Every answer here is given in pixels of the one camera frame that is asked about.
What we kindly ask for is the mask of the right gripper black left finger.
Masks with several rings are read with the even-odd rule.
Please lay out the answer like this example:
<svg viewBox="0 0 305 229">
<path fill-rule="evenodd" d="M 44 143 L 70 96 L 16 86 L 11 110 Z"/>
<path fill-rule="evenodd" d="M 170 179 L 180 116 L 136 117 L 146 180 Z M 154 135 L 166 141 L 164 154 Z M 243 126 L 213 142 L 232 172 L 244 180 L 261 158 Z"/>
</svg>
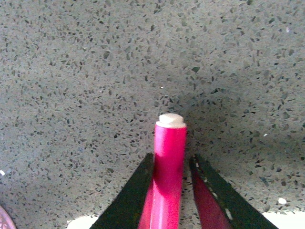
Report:
<svg viewBox="0 0 305 229">
<path fill-rule="evenodd" d="M 153 154 L 148 153 L 117 195 L 91 225 L 92 229 L 136 229 L 153 176 Z"/>
</svg>

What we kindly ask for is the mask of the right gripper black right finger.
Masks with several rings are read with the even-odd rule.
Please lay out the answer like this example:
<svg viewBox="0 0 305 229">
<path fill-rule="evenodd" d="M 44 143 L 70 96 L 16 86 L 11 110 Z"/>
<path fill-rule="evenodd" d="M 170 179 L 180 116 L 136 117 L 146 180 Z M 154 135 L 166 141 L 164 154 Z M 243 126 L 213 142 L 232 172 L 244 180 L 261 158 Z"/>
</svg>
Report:
<svg viewBox="0 0 305 229">
<path fill-rule="evenodd" d="M 202 229 L 276 229 L 199 154 L 189 160 L 193 197 Z"/>
</svg>

